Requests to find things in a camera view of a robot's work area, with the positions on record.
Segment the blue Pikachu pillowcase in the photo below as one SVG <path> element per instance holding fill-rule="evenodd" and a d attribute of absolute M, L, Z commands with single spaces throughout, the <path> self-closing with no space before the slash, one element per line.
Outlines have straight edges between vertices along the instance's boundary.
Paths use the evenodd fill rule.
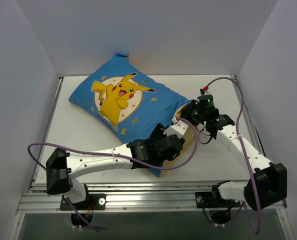
<path fill-rule="evenodd" d="M 128 53 L 115 53 L 72 92 L 68 101 L 106 126 L 122 144 L 168 128 L 189 100 L 140 72 Z"/>

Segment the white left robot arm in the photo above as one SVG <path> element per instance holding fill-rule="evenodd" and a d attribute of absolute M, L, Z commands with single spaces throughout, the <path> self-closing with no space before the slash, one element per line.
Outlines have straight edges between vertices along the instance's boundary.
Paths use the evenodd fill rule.
<path fill-rule="evenodd" d="M 83 153 L 56 148 L 46 162 L 46 192 L 63 195 L 78 210 L 89 205 L 89 191 L 78 177 L 107 170 L 162 168 L 183 150 L 188 125 L 179 121 L 168 128 L 157 124 L 150 137 L 99 152 Z"/>

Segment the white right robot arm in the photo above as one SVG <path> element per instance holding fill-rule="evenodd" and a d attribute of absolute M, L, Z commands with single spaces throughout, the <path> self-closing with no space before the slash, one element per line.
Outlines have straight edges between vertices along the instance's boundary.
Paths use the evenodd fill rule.
<path fill-rule="evenodd" d="M 210 200 L 223 206 L 228 200 L 245 202 L 254 211 L 262 210 L 287 197 L 287 169 L 261 154 L 239 131 L 237 122 L 220 114 L 213 96 L 205 94 L 190 100 L 181 116 L 194 126 L 203 125 L 249 173 L 248 181 L 226 180 L 212 186 Z"/>

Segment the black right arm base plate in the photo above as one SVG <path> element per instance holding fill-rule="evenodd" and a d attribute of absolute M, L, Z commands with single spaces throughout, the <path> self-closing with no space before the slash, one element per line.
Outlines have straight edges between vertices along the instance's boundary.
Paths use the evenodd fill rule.
<path fill-rule="evenodd" d="M 239 202 L 234 200 L 225 200 L 222 198 L 218 198 L 213 196 L 211 191 L 200 191 L 195 192 L 195 204 L 199 209 L 228 209 L 228 208 L 238 208 L 241 206 Z"/>

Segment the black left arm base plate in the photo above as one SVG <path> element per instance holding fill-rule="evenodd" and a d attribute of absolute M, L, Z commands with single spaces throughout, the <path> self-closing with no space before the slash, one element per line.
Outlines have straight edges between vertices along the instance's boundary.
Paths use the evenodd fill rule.
<path fill-rule="evenodd" d="M 70 196 L 68 199 L 76 210 L 86 211 L 104 210 L 106 208 L 106 198 L 107 195 L 104 193 L 95 193 L 86 195 L 86 198 L 81 202 L 77 202 L 77 200 L 82 199 L 79 196 Z"/>

